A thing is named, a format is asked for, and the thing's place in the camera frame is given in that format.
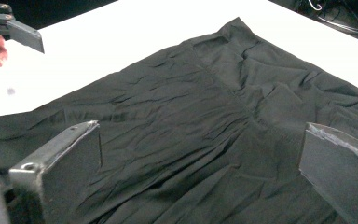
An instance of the white table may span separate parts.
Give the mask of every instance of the white table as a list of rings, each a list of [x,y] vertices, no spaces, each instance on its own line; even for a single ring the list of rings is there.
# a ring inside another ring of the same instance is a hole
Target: white table
[[[253,32],[358,87],[358,39],[267,0],[121,0],[42,29],[46,54],[8,41],[0,116],[33,110],[241,17]],[[15,93],[5,94],[12,87]]]

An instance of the white surface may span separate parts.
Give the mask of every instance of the white surface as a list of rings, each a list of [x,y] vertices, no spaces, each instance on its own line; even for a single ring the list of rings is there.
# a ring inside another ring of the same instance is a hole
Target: white surface
[[[357,39],[267,0],[121,0],[42,29],[45,55],[8,41],[0,116],[33,110],[237,17],[267,41],[358,87]],[[9,87],[15,94],[5,94]]]

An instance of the black fabric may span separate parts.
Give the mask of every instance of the black fabric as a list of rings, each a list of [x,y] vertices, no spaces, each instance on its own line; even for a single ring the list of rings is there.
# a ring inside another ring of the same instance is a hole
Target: black fabric
[[[101,124],[103,167],[73,223],[341,220],[298,160],[308,121],[358,138],[358,89],[240,19],[1,117],[0,182],[56,134],[91,119]]]

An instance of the metal bracket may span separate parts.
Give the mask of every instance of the metal bracket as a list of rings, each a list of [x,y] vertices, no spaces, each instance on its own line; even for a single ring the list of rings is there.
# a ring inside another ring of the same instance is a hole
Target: metal bracket
[[[343,218],[358,223],[358,139],[309,123],[299,169]]]
[[[42,35],[34,28],[16,21],[9,5],[0,4],[0,35],[44,53]]]
[[[73,126],[9,170],[31,223],[67,223],[101,167],[99,124]]]

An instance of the dark background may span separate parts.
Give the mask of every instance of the dark background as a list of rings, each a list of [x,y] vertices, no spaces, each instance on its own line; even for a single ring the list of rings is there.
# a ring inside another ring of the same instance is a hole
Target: dark background
[[[35,29],[105,6],[116,0],[0,0],[9,4],[17,21]]]
[[[340,29],[327,22],[318,20],[318,16],[328,21],[347,25],[358,29],[358,0],[311,0],[313,5],[323,6],[322,11],[315,11],[311,8],[309,0],[269,0],[282,7],[289,8],[299,14],[323,23],[333,29],[339,30],[347,35],[358,38],[358,34]]]

